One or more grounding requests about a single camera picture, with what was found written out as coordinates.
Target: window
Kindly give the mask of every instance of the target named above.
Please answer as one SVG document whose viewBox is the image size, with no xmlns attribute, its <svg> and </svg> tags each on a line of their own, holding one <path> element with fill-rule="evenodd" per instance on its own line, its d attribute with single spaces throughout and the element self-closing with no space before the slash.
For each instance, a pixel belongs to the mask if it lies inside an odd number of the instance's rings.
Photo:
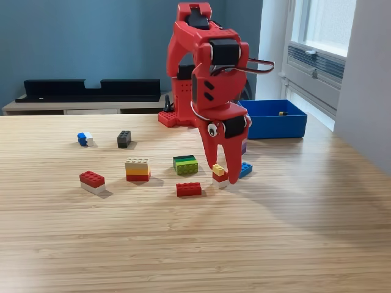
<svg viewBox="0 0 391 293">
<path fill-rule="evenodd" d="M 346 57 L 356 0 L 297 0 L 292 41 Z"/>
<path fill-rule="evenodd" d="M 289 90 L 335 117 L 356 0 L 290 0 L 281 77 Z"/>
</svg>

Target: blue container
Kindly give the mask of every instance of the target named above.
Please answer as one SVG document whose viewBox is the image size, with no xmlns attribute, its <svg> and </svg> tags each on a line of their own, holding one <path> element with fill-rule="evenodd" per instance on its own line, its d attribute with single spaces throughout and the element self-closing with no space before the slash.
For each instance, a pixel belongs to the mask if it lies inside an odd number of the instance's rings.
<svg viewBox="0 0 391 293">
<path fill-rule="evenodd" d="M 251 117 L 249 139 L 282 139 L 303 137 L 307 114 L 287 99 L 240 101 Z"/>
</svg>

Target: green lego brick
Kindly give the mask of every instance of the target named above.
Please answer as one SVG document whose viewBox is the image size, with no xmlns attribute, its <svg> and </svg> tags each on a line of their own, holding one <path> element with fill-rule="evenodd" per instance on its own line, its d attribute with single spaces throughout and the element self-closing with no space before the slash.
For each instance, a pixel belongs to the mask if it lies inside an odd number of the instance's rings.
<svg viewBox="0 0 391 293">
<path fill-rule="evenodd" d="M 172 158 L 172 166 L 175 168 L 175 162 L 181 162 L 181 161 L 192 161 L 195 160 L 196 158 L 191 154 L 189 156 L 179 156 L 179 157 L 173 157 Z"/>
<path fill-rule="evenodd" d="M 175 165 L 178 166 L 184 166 L 184 165 L 191 165 L 191 164 L 198 164 L 197 160 L 191 160 L 191 161 L 184 161 L 184 162 L 175 162 Z"/>
<path fill-rule="evenodd" d="M 186 157 L 186 158 L 183 158 L 183 159 L 176 159 L 175 160 L 176 163 L 179 163 L 179 162 L 190 162 L 190 161 L 196 161 L 195 157 Z"/>
<path fill-rule="evenodd" d="M 176 168 L 178 175 L 194 174 L 198 172 L 198 162 L 179 162 Z"/>
</svg>

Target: black tray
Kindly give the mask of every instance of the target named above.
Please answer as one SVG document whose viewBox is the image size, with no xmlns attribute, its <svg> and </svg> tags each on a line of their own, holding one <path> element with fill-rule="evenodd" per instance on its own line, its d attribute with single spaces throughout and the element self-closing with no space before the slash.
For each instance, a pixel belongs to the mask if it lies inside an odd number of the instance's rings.
<svg viewBox="0 0 391 293">
<path fill-rule="evenodd" d="M 104 79 L 100 89 L 86 89 L 85 79 L 39 79 L 24 82 L 26 97 L 17 103 L 158 102 L 159 79 Z"/>
</svg>

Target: blue wall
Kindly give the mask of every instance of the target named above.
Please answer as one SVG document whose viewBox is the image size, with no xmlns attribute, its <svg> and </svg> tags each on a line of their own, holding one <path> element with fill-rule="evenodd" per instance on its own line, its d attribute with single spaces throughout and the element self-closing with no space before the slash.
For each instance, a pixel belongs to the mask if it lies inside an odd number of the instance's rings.
<svg viewBox="0 0 391 293">
<path fill-rule="evenodd" d="M 178 2 L 2 1 L 0 106 L 24 93 L 25 79 L 86 79 L 96 87 L 101 79 L 157 78 L 169 90 L 167 45 Z M 258 56 L 261 0 L 209 3 L 212 18 L 237 30 Z"/>
</svg>

